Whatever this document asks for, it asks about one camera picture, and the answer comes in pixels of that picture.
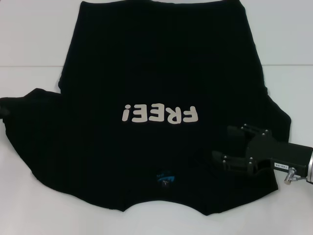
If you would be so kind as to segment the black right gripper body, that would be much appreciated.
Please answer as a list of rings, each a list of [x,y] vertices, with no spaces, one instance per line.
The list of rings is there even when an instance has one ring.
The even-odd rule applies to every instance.
[[[246,158],[254,160],[257,170],[268,166],[283,172],[294,169],[295,175],[312,176],[313,148],[277,141],[271,134],[256,136],[247,143]]]

